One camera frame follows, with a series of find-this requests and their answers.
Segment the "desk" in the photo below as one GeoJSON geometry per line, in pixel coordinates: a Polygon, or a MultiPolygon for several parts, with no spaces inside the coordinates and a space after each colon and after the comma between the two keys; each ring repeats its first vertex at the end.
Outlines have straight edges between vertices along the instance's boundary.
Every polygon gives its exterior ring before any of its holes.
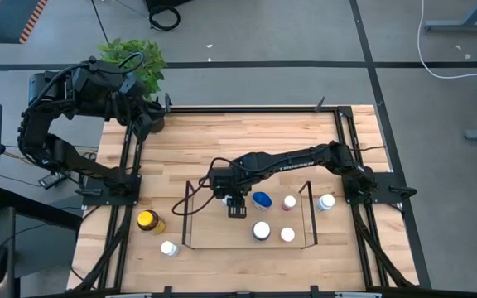
{"type": "MultiPolygon", "coordinates": [[[[360,147],[382,146],[373,106],[351,108],[360,147]]],[[[341,179],[326,169],[310,167],[278,173],[253,189],[298,191],[309,180],[315,199],[333,194],[335,207],[316,214],[318,245],[312,248],[190,250],[181,246],[183,218],[171,213],[172,205],[185,195],[186,180],[196,183],[214,157],[233,159],[250,151],[274,154],[339,141],[333,113],[196,113],[197,108],[179,107],[175,110],[166,116],[165,128],[145,141],[141,198],[133,211],[138,214],[144,209],[156,210],[166,220],[166,231],[158,236],[144,233],[137,227],[137,216],[132,216],[122,292],[163,292],[164,286],[172,286],[174,292],[309,291],[311,285],[318,285],[320,291],[365,289],[351,208],[345,203],[341,179]],[[180,246],[177,257],[161,254],[159,247],[165,240],[180,246]]],[[[124,132],[125,127],[115,121],[105,124],[98,162],[118,165],[124,132]]],[[[350,143],[348,133],[345,139],[350,143]]],[[[377,172],[388,171],[384,149],[362,151],[362,156],[366,166],[377,172]]],[[[409,281],[417,283],[401,213],[385,204],[373,207],[383,250],[409,281]]],[[[79,274],[86,274],[104,250],[109,215],[110,207],[104,206],[82,223],[73,261],[79,274]]],[[[370,249],[368,254],[377,285],[377,266],[370,249]]],[[[115,257],[110,262],[107,286],[113,284],[112,264],[116,264],[115,257]]],[[[71,275],[68,288],[79,283],[71,275]]]]}

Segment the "concrete floor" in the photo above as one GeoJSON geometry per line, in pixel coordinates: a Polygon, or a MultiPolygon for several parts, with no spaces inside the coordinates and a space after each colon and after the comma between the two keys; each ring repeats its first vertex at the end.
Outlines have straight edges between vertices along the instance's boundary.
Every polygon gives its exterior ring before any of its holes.
{"type": "MultiPolygon", "coordinates": [[[[123,2],[144,12],[141,0],[123,2]]],[[[96,3],[109,40],[157,41],[169,62],[364,60],[345,0],[306,0],[298,9],[292,0],[195,0],[178,8],[182,23],[170,32],[150,30],[145,18],[113,0],[96,3]]],[[[459,18],[474,3],[426,1],[426,19],[459,18]]],[[[359,0],[358,4],[376,61],[417,61],[419,1],[359,0]]],[[[0,45],[0,64],[74,63],[97,55],[98,44],[104,42],[90,0],[50,0],[25,45],[0,45]]],[[[466,54],[469,61],[477,61],[477,34],[423,33],[422,51],[428,61],[465,61],[466,54]]],[[[435,70],[444,75],[475,71],[435,70]]],[[[0,72],[5,144],[16,145],[19,114],[27,105],[28,77],[33,73],[0,72]]],[[[317,103],[322,96],[325,104],[375,103],[365,69],[164,73],[161,88],[174,104],[317,103]]],[[[466,128],[477,128],[477,78],[439,80],[425,70],[393,69],[378,70],[378,77],[407,183],[419,190],[412,204],[431,284],[436,289],[477,291],[477,142],[462,135],[466,128]]],[[[99,119],[80,118],[58,120],[52,130],[73,144],[93,147],[99,144],[101,129],[99,119]]],[[[1,173],[38,179],[46,175],[6,157],[1,173]]],[[[71,195],[75,188],[66,183],[45,191],[4,179],[0,183],[46,203],[71,195]]],[[[39,230],[30,231],[29,237],[41,235],[39,230]]],[[[53,238],[57,233],[63,232],[50,231],[53,238]]],[[[62,292],[73,250],[74,242],[65,242],[60,247],[64,262],[23,279],[22,294],[62,292]]]]}

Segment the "cable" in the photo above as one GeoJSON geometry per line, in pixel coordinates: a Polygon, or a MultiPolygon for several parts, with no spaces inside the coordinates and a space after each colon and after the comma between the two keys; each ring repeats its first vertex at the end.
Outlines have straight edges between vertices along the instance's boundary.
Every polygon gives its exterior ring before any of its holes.
{"type": "Polygon", "coordinates": [[[422,28],[422,20],[424,19],[424,0],[421,0],[421,20],[419,21],[419,27],[417,29],[417,50],[419,52],[419,60],[422,63],[422,66],[430,73],[430,75],[438,78],[438,79],[462,79],[462,78],[468,78],[468,77],[474,77],[477,76],[477,74],[462,74],[462,75],[453,75],[453,76],[444,76],[444,75],[438,75],[433,73],[428,66],[424,63],[424,60],[422,59],[422,54],[421,54],[421,28],[422,28]]]}
{"type": "Polygon", "coordinates": [[[25,162],[26,164],[28,164],[29,166],[34,166],[33,164],[31,164],[25,157],[20,157],[20,156],[17,156],[16,154],[12,154],[10,152],[4,152],[3,153],[4,156],[8,156],[10,158],[14,158],[14,159],[18,159],[20,161],[23,161],[25,162]]]}
{"type": "Polygon", "coordinates": [[[34,101],[29,105],[29,107],[25,110],[25,113],[28,113],[30,112],[32,109],[34,109],[38,103],[44,98],[44,96],[46,96],[47,92],[49,92],[49,90],[51,89],[51,87],[55,84],[55,83],[58,83],[58,79],[60,79],[62,76],[68,74],[70,71],[72,70],[76,70],[78,68],[82,68],[82,67],[89,67],[89,64],[87,63],[78,63],[76,65],[72,65],[72,66],[69,66],[69,67],[66,67],[64,68],[63,70],[61,70],[60,72],[58,72],[57,74],[55,74],[55,76],[49,81],[49,83],[47,83],[46,87],[38,94],[38,96],[36,96],[36,98],[34,99],[34,101]]]}
{"type": "Polygon", "coordinates": [[[9,179],[9,180],[12,180],[12,181],[16,181],[16,182],[21,182],[21,183],[23,183],[23,184],[30,185],[30,186],[41,187],[41,185],[35,185],[35,184],[29,183],[29,182],[26,182],[26,181],[23,181],[23,180],[19,180],[19,179],[16,179],[16,178],[8,177],[8,176],[1,175],[1,174],[0,174],[0,177],[5,178],[5,179],[9,179]]]}
{"type": "Polygon", "coordinates": [[[170,31],[176,27],[178,27],[178,25],[180,25],[180,22],[181,22],[181,17],[180,17],[180,13],[174,8],[174,7],[171,7],[171,6],[163,6],[163,5],[158,5],[158,6],[155,6],[153,9],[150,10],[149,12],[149,15],[148,15],[148,21],[150,22],[150,28],[151,29],[154,29],[156,31],[170,31]],[[174,15],[176,16],[176,22],[174,24],[172,24],[171,26],[163,26],[162,24],[154,21],[154,16],[160,12],[164,12],[164,11],[170,11],[172,13],[174,13],[174,15]]]}
{"type": "MultiPolygon", "coordinates": [[[[82,222],[84,222],[84,220],[85,220],[88,216],[90,216],[93,212],[95,212],[99,207],[100,207],[100,206],[95,206],[95,208],[91,209],[91,211],[89,211],[89,212],[82,218],[82,222]]],[[[64,207],[64,208],[60,208],[60,209],[80,209],[80,208],[76,208],[76,207],[64,207]]],[[[14,233],[11,237],[5,239],[5,241],[3,241],[3,242],[0,244],[0,247],[3,246],[5,243],[7,243],[8,240],[10,240],[10,239],[12,239],[12,238],[15,238],[17,235],[19,235],[19,234],[21,234],[21,233],[25,233],[25,232],[30,231],[30,230],[33,230],[33,229],[35,229],[35,228],[41,228],[41,227],[46,226],[46,225],[49,225],[49,224],[48,224],[48,223],[38,224],[38,225],[36,225],[36,226],[34,226],[34,227],[25,228],[25,229],[23,229],[23,230],[21,230],[21,231],[19,231],[19,232],[17,232],[17,233],[14,233]]],[[[84,278],[82,278],[82,276],[79,275],[79,274],[75,271],[75,269],[73,268],[72,265],[70,265],[70,270],[71,270],[71,272],[73,272],[73,274],[75,274],[81,281],[84,281],[84,278]]]]}
{"type": "MultiPolygon", "coordinates": [[[[83,218],[82,218],[82,222],[84,222],[84,220],[90,216],[91,214],[93,214],[93,212],[97,211],[97,209],[99,208],[100,206],[95,206],[95,208],[91,209],[83,218]]],[[[81,281],[84,281],[84,278],[75,271],[75,269],[73,268],[73,265],[70,265],[70,270],[71,272],[73,272],[73,274],[75,274],[75,276],[77,276],[81,281]]]]}
{"type": "Polygon", "coordinates": [[[84,184],[82,184],[82,183],[80,183],[79,181],[73,179],[73,177],[71,177],[70,174],[67,176],[67,179],[69,179],[71,182],[77,184],[81,190],[84,189],[84,187],[85,187],[84,184]]]}
{"type": "Polygon", "coordinates": [[[385,146],[367,147],[367,148],[363,148],[363,149],[349,148],[349,150],[351,150],[351,151],[367,151],[367,150],[381,149],[381,148],[385,148],[385,146]]]}
{"type": "Polygon", "coordinates": [[[100,72],[104,72],[106,74],[112,74],[112,75],[125,75],[127,73],[131,73],[134,70],[136,70],[139,66],[141,66],[142,62],[145,60],[145,55],[142,52],[135,52],[130,54],[128,57],[126,57],[121,63],[119,63],[118,67],[121,68],[125,64],[127,64],[130,60],[135,58],[136,56],[139,56],[139,61],[132,67],[127,70],[121,70],[121,71],[114,71],[114,70],[106,70],[102,68],[98,68],[100,72]]]}
{"type": "Polygon", "coordinates": [[[97,21],[99,21],[100,30],[102,30],[103,32],[104,39],[106,40],[107,43],[109,43],[108,36],[106,36],[106,31],[104,30],[104,27],[103,27],[103,23],[100,21],[99,12],[97,12],[97,7],[95,6],[95,0],[91,0],[91,4],[93,5],[93,9],[95,10],[95,16],[97,17],[97,21]]]}
{"type": "MultiPolygon", "coordinates": [[[[318,152],[314,152],[314,154],[320,154],[322,153],[323,151],[325,151],[327,148],[330,148],[329,146],[325,146],[323,148],[321,148],[318,152]]],[[[300,154],[298,156],[294,156],[293,158],[299,158],[299,157],[305,157],[305,156],[309,156],[310,154],[312,153],[303,153],[303,154],[300,154]]],[[[181,203],[185,203],[188,199],[190,199],[193,195],[196,195],[196,193],[198,193],[198,191],[200,191],[202,188],[207,188],[209,186],[207,185],[204,185],[204,183],[209,179],[209,173],[211,172],[211,170],[213,169],[213,165],[216,161],[225,161],[227,162],[228,164],[230,164],[231,166],[235,166],[235,167],[238,167],[239,169],[243,170],[243,171],[248,171],[250,173],[258,173],[258,172],[262,172],[262,171],[265,171],[267,169],[270,169],[271,167],[281,163],[281,162],[284,162],[286,161],[287,159],[286,158],[282,158],[281,160],[279,161],[274,161],[272,164],[268,165],[268,166],[265,166],[261,169],[256,169],[256,170],[253,170],[253,169],[248,169],[247,167],[245,166],[242,166],[240,165],[239,163],[235,162],[235,161],[230,161],[229,159],[226,159],[226,158],[223,158],[223,157],[216,157],[214,158],[211,163],[210,163],[210,166],[209,166],[209,169],[207,170],[207,174],[205,174],[205,176],[203,176],[202,178],[200,178],[198,180],[198,188],[196,188],[192,194],[186,196],[185,198],[179,200],[177,203],[174,204],[174,206],[172,206],[172,213],[174,215],[179,215],[179,216],[186,216],[186,215],[192,215],[192,214],[195,214],[195,213],[198,213],[200,212],[203,208],[205,208],[205,206],[207,206],[207,204],[209,204],[209,202],[214,198],[214,196],[210,197],[203,205],[201,205],[197,210],[194,210],[194,211],[191,211],[191,212],[188,212],[188,213],[184,213],[184,214],[181,214],[181,213],[178,213],[176,212],[176,208],[181,204],[181,203]]],[[[238,183],[239,185],[241,184],[244,184],[248,182],[248,180],[245,180],[245,181],[241,181],[240,183],[238,183]]]]}
{"type": "MultiPolygon", "coordinates": [[[[95,212],[95,210],[97,210],[100,206],[96,206],[94,209],[92,209],[91,211],[89,211],[83,218],[82,218],[82,221],[84,221],[84,219],[86,219],[89,215],[91,215],[93,212],[95,212]]],[[[64,207],[64,208],[60,208],[61,210],[64,210],[64,209],[81,209],[81,208],[76,208],[76,207],[64,207]]],[[[27,231],[30,231],[32,229],[35,229],[35,228],[40,228],[40,227],[43,227],[43,226],[46,226],[46,225],[49,225],[48,223],[42,223],[42,224],[38,224],[34,227],[30,227],[30,228],[24,228],[23,230],[19,231],[19,232],[16,232],[14,233],[11,237],[5,239],[5,241],[3,241],[1,244],[0,244],[0,247],[3,246],[5,243],[8,242],[8,240],[16,237],[17,235],[21,234],[21,233],[25,233],[27,231]]]]}

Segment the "black robotic arm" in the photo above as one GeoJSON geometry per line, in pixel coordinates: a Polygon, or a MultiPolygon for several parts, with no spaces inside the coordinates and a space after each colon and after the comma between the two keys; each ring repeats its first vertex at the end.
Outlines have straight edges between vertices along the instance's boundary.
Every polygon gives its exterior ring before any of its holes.
{"type": "Polygon", "coordinates": [[[143,61],[141,53],[130,55],[121,65],[90,57],[58,73],[34,74],[29,81],[29,107],[22,113],[18,147],[31,163],[51,172],[75,171],[101,180],[112,195],[128,195],[134,182],[126,169],[108,168],[82,157],[68,142],[49,133],[51,122],[64,114],[116,118],[133,124],[137,139],[163,128],[165,114],[159,103],[146,101],[144,84],[134,74],[143,61]],[[132,58],[140,63],[130,70],[120,69],[132,58]]]}
{"type": "Polygon", "coordinates": [[[366,200],[375,191],[373,171],[367,166],[359,166],[349,147],[338,142],[320,144],[308,149],[271,155],[266,152],[252,152],[234,159],[227,167],[211,168],[208,174],[209,187],[214,197],[227,197],[228,215],[245,218],[244,196],[262,180],[281,171],[290,171],[308,166],[323,166],[336,175],[342,175],[351,183],[352,195],[366,200]]]}

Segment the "potted plant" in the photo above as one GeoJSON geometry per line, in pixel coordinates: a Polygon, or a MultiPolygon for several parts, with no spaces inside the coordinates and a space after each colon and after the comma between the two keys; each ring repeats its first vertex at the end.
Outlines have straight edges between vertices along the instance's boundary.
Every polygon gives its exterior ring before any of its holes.
{"type": "MultiPolygon", "coordinates": [[[[151,94],[161,91],[157,81],[165,79],[161,70],[166,67],[166,63],[156,42],[138,40],[121,42],[118,38],[107,45],[100,45],[99,49],[102,51],[101,60],[114,64],[121,63],[134,52],[142,52],[145,55],[145,60],[134,72],[147,86],[148,94],[145,94],[145,99],[152,101],[151,94]]],[[[132,59],[125,67],[133,67],[136,63],[137,59],[132,59]]]]}

